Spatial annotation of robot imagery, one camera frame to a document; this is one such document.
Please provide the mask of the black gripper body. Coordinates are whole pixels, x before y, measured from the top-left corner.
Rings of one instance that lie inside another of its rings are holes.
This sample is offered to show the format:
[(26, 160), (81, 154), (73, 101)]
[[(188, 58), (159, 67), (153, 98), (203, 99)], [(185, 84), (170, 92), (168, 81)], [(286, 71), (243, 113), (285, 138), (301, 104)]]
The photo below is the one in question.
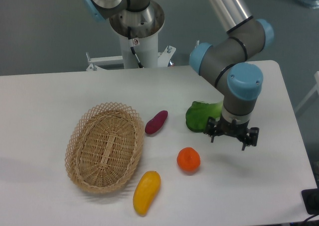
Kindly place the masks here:
[(239, 120), (227, 121), (223, 116), (219, 120), (212, 117), (208, 118), (204, 134), (210, 137), (214, 135), (217, 136), (229, 136), (238, 139), (242, 144), (245, 142), (248, 146), (257, 146), (259, 128), (252, 127), (248, 128), (249, 121), (245, 123), (240, 123)]

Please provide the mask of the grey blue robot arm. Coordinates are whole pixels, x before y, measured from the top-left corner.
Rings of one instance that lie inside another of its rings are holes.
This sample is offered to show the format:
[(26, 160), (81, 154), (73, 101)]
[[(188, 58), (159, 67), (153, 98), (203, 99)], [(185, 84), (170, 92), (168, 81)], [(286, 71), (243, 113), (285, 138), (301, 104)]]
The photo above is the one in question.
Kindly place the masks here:
[[(191, 52), (189, 64), (223, 96), (220, 116), (210, 116), (204, 133), (211, 138), (227, 135), (244, 147), (256, 146), (259, 129), (248, 126), (261, 92), (262, 71), (248, 59), (261, 52), (274, 39), (272, 26), (255, 19), (243, 0), (209, 0), (227, 39), (217, 46), (200, 43)], [(125, 68), (151, 68), (159, 65), (158, 44), (147, 45), (164, 24), (162, 8), (152, 0), (83, 0), (96, 21), (108, 20), (123, 39)]]

